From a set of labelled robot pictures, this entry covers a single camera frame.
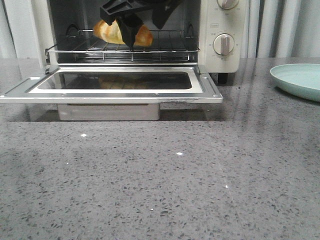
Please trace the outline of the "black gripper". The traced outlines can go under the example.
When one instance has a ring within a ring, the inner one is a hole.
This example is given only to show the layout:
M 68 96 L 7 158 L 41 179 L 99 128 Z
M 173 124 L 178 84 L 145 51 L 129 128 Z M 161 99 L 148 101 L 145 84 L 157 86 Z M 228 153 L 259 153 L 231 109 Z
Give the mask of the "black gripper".
M 107 0 L 100 7 L 100 18 L 110 25 L 116 20 L 121 32 L 122 41 L 134 49 L 136 35 L 144 24 L 135 14 L 152 10 L 152 22 L 162 29 L 173 11 L 183 0 Z

